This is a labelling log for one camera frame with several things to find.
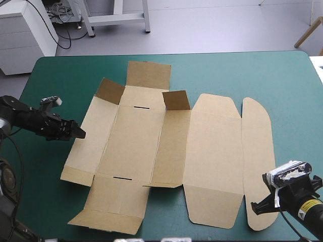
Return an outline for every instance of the cardboard box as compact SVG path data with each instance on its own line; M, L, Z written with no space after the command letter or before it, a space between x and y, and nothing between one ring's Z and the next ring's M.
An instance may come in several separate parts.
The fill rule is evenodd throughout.
M82 124L87 137L75 141L61 176L91 186L70 224L135 234L149 187L184 185L192 222L231 228L244 194L256 202L268 194L267 112L246 98L241 118L231 98L210 94L190 110L185 91L169 92L170 75L168 65L129 62L125 87L103 79ZM253 216L249 205L247 213L255 230L277 216Z

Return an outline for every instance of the flattened cardboard box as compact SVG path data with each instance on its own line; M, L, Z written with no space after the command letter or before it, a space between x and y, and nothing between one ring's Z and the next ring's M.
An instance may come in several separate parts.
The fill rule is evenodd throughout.
M69 224L135 234L149 187L183 184L192 222L231 228L244 194L267 194L259 185L275 166L267 112L247 98L244 120L231 98L210 94L190 110L185 91L169 92L170 75L168 65L129 62L125 87L103 79L82 124L87 137L75 141L61 176L91 187ZM253 216L248 204L247 213L255 230L277 216Z

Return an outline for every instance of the wooden chair leg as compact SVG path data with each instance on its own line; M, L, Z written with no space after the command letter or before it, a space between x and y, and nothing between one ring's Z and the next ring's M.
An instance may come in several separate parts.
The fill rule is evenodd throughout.
M296 42L294 45L295 48L298 48L310 35L313 33L313 31L320 25L323 24L323 17L318 17L312 26L308 28L308 30L300 37L300 39Z

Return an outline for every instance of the white table leg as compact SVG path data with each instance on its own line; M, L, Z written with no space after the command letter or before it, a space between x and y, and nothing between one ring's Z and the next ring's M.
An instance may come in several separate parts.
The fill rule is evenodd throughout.
M123 13L123 0L115 0L115 5L113 8L113 14L122 14Z
M143 16L145 18L146 33L150 33L150 21L149 21L149 11L148 11L147 0L142 0L142 6L143 6Z
M89 36L94 36L95 34L94 34L94 31L93 31L92 26L89 21L90 13L87 10L86 2L85 2L85 0L79 0L78 2L79 2L80 9L81 9L82 17L83 17L83 20L85 23L85 27L87 29L87 33L89 34Z
M309 19L309 25L311 26L313 23L313 15L314 15L314 0L311 0L311 16Z

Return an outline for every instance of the metal frame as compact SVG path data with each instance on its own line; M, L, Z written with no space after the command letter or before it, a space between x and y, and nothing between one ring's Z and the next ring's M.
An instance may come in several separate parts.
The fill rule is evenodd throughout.
M150 33L150 22L147 0L142 0L143 13L139 14L123 14L123 0L114 0L113 15L104 16L90 16L86 0L78 0L81 15L83 17L87 32L89 36L94 37L95 26L107 26L117 24L129 24L129 23L145 23L146 33Z

